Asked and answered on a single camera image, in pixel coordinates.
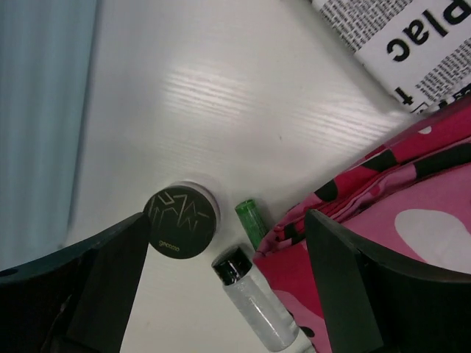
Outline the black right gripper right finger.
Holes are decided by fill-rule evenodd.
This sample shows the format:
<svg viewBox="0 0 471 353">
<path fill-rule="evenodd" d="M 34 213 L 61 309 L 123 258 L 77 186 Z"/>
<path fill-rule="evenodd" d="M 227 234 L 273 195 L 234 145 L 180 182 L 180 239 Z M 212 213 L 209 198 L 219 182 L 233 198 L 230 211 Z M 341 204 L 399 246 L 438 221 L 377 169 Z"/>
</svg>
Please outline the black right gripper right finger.
<svg viewBox="0 0 471 353">
<path fill-rule="evenodd" d="M 333 352 L 469 352 L 470 275 L 367 240 L 316 210 L 305 238 Z"/>
</svg>

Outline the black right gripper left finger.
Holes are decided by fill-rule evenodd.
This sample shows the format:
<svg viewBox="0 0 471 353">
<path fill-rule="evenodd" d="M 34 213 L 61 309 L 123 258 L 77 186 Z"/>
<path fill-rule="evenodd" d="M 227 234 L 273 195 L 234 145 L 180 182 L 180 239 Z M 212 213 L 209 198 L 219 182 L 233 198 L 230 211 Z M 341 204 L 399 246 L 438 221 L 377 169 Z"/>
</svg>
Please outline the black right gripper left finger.
<svg viewBox="0 0 471 353">
<path fill-rule="evenodd" d="M 1 271 L 2 352 L 119 352 L 149 245 L 136 213 Z"/>
</svg>

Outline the clear bottle black cap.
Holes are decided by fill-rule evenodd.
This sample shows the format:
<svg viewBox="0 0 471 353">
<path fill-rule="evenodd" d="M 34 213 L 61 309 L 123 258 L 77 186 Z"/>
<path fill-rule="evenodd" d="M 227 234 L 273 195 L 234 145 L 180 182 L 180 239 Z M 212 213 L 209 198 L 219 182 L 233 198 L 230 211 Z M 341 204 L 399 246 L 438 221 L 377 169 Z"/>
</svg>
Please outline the clear bottle black cap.
<svg viewBox="0 0 471 353">
<path fill-rule="evenodd" d="M 297 325 L 265 277 L 239 246 L 223 251 L 211 264 L 227 296 L 270 352 L 295 342 Z"/>
</svg>

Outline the pink camouflage garment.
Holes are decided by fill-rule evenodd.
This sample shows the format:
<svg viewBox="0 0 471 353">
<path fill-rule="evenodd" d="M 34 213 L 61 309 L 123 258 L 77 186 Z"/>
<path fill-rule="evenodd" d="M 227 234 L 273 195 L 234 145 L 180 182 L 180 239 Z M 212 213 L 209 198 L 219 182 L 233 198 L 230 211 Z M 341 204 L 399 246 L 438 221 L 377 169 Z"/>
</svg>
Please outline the pink camouflage garment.
<svg viewBox="0 0 471 353">
<path fill-rule="evenodd" d="M 318 210 L 415 260 L 470 271 L 470 100 L 411 126 L 290 209 L 254 261 L 315 352 L 329 352 L 308 259 L 305 214 Z"/>
</svg>

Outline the round black cosmetic jar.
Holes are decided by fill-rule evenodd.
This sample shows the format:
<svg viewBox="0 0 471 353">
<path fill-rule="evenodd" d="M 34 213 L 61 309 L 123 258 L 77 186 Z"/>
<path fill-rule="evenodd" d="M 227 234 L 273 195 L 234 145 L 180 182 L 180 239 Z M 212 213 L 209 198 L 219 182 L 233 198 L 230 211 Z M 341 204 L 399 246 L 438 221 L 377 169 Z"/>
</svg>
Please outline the round black cosmetic jar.
<svg viewBox="0 0 471 353">
<path fill-rule="evenodd" d="M 221 218 L 213 194 L 188 180 L 155 193 L 146 203 L 144 213 L 151 224 L 150 245 L 177 260 L 203 253 L 217 233 Z"/>
</svg>

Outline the green tube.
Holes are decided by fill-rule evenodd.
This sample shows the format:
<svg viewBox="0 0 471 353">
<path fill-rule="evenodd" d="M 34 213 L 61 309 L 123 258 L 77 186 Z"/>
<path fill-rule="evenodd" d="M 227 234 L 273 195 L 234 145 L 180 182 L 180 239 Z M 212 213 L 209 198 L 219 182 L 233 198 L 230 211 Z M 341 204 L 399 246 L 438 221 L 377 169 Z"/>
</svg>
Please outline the green tube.
<svg viewBox="0 0 471 353">
<path fill-rule="evenodd" d="M 268 228 L 255 200 L 247 199 L 242 201 L 235 206 L 234 210 L 254 250 L 257 250 L 267 234 Z"/>
</svg>

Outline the light blue suitcase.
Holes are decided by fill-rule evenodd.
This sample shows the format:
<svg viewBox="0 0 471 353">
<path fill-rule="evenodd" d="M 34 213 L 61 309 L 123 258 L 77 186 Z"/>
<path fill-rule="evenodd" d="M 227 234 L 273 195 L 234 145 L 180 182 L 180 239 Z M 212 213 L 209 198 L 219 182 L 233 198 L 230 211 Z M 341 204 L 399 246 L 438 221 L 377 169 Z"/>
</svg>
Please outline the light blue suitcase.
<svg viewBox="0 0 471 353">
<path fill-rule="evenodd" d="M 1 3 L 1 263 L 64 240 L 97 1 Z"/>
</svg>

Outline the newspaper print cloth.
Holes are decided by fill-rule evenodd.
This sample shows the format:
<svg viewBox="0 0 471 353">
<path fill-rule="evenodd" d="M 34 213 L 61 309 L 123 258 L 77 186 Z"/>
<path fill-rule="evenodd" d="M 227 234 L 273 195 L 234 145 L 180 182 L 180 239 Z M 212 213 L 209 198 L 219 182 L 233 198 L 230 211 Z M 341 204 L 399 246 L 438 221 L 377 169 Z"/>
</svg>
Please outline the newspaper print cloth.
<svg viewBox="0 0 471 353">
<path fill-rule="evenodd" d="M 311 5 L 406 111 L 431 113 L 470 93 L 469 0 Z"/>
</svg>

